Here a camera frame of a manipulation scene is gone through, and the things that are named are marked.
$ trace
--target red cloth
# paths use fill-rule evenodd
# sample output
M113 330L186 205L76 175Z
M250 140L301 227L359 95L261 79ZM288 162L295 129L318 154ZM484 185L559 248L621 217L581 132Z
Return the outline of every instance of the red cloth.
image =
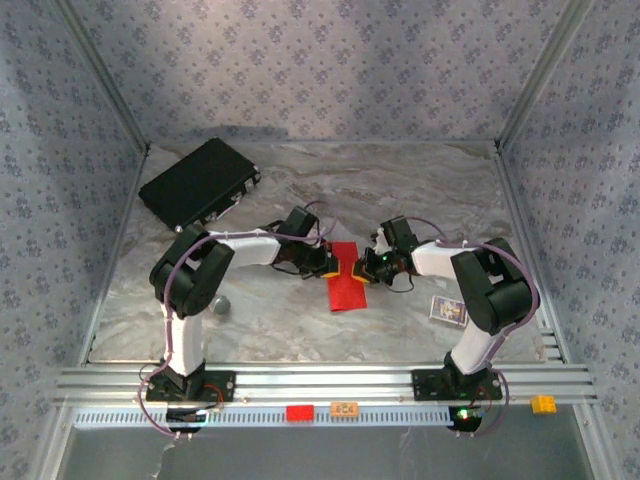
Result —
M329 308L332 312L367 308L364 284L351 276L358 246L355 242L334 242L331 251L340 260L340 274L327 279Z

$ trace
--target playing card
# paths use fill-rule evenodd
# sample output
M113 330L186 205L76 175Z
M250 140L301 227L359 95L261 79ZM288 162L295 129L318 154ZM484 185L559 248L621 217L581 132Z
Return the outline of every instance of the playing card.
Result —
M466 327L469 315L463 302L434 295L431 300L431 313L435 320L447 322L458 327Z

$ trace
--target gray ball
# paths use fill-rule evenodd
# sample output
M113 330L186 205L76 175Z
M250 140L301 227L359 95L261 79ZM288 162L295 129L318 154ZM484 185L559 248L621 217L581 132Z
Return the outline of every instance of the gray ball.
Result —
M231 302L224 295L217 296L213 301L213 313L216 315L225 315L231 310Z

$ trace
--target blue floral wallpaper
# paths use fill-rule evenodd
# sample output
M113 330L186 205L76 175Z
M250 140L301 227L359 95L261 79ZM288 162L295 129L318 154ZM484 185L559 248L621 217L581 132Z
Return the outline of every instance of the blue floral wallpaper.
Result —
M0 478L25 478L141 152L47 2L0 2Z
M486 139L565 0L73 0L147 138Z
M640 3L596 2L507 154L628 478L640 478Z

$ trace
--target red block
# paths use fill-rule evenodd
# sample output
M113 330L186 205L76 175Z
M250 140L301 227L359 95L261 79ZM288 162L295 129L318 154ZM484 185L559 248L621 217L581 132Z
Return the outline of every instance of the red block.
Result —
M290 405L287 407L287 422L313 422L313 405Z
M367 308L364 284L351 276L358 246L355 242L332 242L331 252L340 260L340 274L327 279L329 308L332 312Z

